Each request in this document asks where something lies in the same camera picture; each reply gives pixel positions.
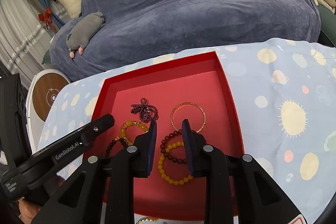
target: red box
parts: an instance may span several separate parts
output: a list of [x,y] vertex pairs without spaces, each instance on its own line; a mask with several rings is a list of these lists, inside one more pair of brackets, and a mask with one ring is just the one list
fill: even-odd
[[[161,155],[160,144],[174,131],[170,113],[181,102],[193,102],[204,109],[206,124],[200,132],[208,144],[225,154],[240,157],[244,153],[241,131],[234,101],[221,63],[215,52],[193,55],[130,71],[105,80],[92,119],[106,113],[113,115],[115,125],[100,135],[94,146],[84,154],[104,157],[105,150],[121,126],[128,120],[139,121],[138,114],[131,114],[131,104],[140,104],[142,97],[154,105],[159,114],[154,165],[148,179],[134,179],[134,212],[156,218],[174,220],[203,220],[205,210],[205,178],[174,186],[161,178],[157,162]],[[202,112],[193,106],[183,106],[174,114],[174,123],[180,128],[187,118],[193,130],[203,123]],[[138,127],[127,128],[126,134],[134,140],[143,133]],[[182,136],[169,143],[182,141]],[[120,148],[114,146],[111,155]],[[172,150],[172,155],[185,158],[184,149]],[[183,179],[189,172],[185,164],[165,160],[166,174],[173,179]]]

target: metal screw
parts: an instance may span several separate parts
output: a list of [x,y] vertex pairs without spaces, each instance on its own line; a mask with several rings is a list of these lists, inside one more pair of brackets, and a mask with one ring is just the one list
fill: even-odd
[[91,156],[87,159],[87,161],[91,164],[94,164],[98,160],[97,156]]
[[127,147],[127,152],[129,152],[129,153],[134,153],[136,150],[138,150],[138,149],[134,145],[130,145],[129,147]]
[[252,160],[252,156],[249,155],[249,154],[244,154],[243,155],[243,160],[246,161],[246,162],[250,162]]
[[211,145],[207,144],[207,145],[203,146],[203,150],[205,152],[211,152],[211,151],[213,151],[213,147]]

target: polka dot tablecloth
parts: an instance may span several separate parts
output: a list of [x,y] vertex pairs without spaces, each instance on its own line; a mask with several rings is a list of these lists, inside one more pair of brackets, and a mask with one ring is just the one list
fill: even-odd
[[[90,122],[106,78],[209,51],[216,51],[226,72],[246,153],[313,223],[336,190],[336,49],[317,43],[272,38],[190,49],[82,79],[57,96],[39,149]],[[69,177],[81,161],[59,174]]]

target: gray plush toy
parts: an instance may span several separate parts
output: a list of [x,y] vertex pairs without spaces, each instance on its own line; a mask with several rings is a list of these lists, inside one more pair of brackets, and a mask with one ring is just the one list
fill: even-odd
[[67,46],[69,47],[71,58],[75,57],[76,50],[78,50],[79,54],[83,54],[90,39],[100,28],[104,27],[105,19],[102,15],[101,12],[87,15],[68,34]]

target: curtain tieback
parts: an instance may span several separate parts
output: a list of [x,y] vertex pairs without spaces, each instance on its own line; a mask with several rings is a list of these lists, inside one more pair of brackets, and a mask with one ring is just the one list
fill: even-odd
[[44,14],[39,14],[39,20],[45,23],[47,29],[49,29],[49,27],[52,27],[54,30],[56,29],[56,27],[52,24],[50,8],[45,10]]

